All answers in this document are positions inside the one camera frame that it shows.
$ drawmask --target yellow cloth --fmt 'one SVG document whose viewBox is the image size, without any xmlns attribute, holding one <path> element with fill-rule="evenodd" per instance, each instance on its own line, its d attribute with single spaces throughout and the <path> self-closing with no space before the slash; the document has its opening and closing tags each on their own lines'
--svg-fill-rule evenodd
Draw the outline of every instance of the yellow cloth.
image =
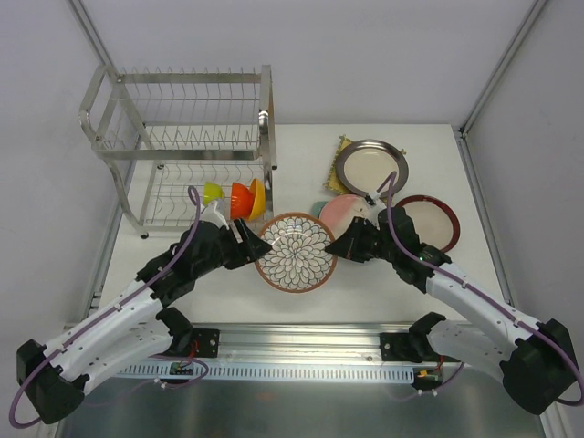
<svg viewBox="0 0 584 438">
<path fill-rule="evenodd" d="M 349 146 L 353 140 L 348 139 L 344 135 L 340 136 L 340 143 L 337 148 L 337 152 L 335 153 L 335 158 L 333 158 L 332 163 L 330 164 L 330 169 L 328 170 L 328 178 L 327 181 L 324 183 L 324 186 L 331 190 L 336 194 L 349 194 L 350 191 L 347 187 L 343 185 L 340 181 L 339 177 L 337 176 L 337 170 L 335 169 L 335 163 L 337 161 L 337 157 L 339 156 L 340 152 Z"/>
</svg>

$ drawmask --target white and blue patterned plate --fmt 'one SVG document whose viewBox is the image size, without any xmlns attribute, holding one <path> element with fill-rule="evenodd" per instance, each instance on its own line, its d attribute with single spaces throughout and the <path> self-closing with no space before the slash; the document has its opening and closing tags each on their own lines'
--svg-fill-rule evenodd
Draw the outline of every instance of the white and blue patterned plate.
<svg viewBox="0 0 584 438">
<path fill-rule="evenodd" d="M 316 217 L 285 213 L 268 222 L 260 237 L 272 250 L 255 262 L 260 276 L 285 292 L 308 292 L 327 281 L 337 258 L 325 252 L 332 232 Z"/>
</svg>

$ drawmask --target dish rack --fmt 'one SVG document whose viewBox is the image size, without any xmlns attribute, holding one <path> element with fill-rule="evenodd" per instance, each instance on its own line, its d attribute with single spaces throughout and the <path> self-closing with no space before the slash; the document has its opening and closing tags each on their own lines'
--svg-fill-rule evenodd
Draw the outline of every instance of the dish rack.
<svg viewBox="0 0 584 438">
<path fill-rule="evenodd" d="M 98 123 L 92 123 L 92 114 L 100 114 Z M 79 118 L 91 149 L 111 172 L 122 211 L 142 237 L 187 229 L 194 217 L 187 187 L 194 185 L 203 199 L 205 182 L 222 186 L 229 217 L 231 184 L 249 186 L 260 179 L 266 212 L 250 226 L 258 230 L 273 217 L 277 165 L 270 66 L 260 73 L 158 68 L 118 73 L 99 66 Z M 132 180 L 137 173 L 150 175 L 141 205 L 129 200 L 122 176 L 132 162 Z"/>
</svg>

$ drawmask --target red bowl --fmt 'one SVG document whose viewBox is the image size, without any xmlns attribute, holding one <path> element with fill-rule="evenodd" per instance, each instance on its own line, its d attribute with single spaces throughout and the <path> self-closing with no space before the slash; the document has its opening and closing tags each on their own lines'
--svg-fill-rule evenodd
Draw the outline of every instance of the red bowl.
<svg viewBox="0 0 584 438">
<path fill-rule="evenodd" d="M 231 186 L 231 220 L 249 217 L 254 207 L 254 194 L 239 182 Z"/>
</svg>

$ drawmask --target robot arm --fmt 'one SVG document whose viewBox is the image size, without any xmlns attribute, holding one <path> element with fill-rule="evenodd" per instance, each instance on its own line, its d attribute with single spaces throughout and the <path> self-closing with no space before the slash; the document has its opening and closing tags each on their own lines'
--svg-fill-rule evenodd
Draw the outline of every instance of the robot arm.
<svg viewBox="0 0 584 438">
<path fill-rule="evenodd" d="M 355 217 L 349 229 L 325 250 L 360 263 L 372 258 L 388 261 L 404 282 L 439 299 L 480 330 L 431 313 L 412 325 L 402 344 L 391 345 L 393 354 L 418 363 L 435 354 L 456 358 L 501 381 L 511 398 L 528 412 L 542 413 L 576 380 L 555 349 L 560 348 L 576 364 L 567 329 L 555 319 L 544 324 L 494 300 L 448 255 L 421 243 L 412 219 L 401 207 L 391 208 L 392 231 L 399 238 L 396 243 L 387 207 L 374 195 L 367 199 L 373 212 L 383 210 L 378 216 L 379 228 L 368 219 Z"/>
<path fill-rule="evenodd" d="M 17 381 L 23 385 L 29 379 L 25 394 L 43 422 L 65 418 L 103 381 L 132 363 L 160 353 L 189 354 L 193 326 L 169 306 L 191 292 L 201 276 L 220 266 L 236 269 L 271 249 L 242 220 L 235 221 L 241 237 L 238 242 L 219 205 L 212 202 L 201 214 L 192 238 L 192 230 L 186 231 L 179 243 L 148 262 L 106 307 L 45 345 L 31 339 L 18 349 Z M 151 282 L 179 248 L 184 251 L 172 268 Z M 40 372 L 30 380 L 39 367 Z"/>
</svg>

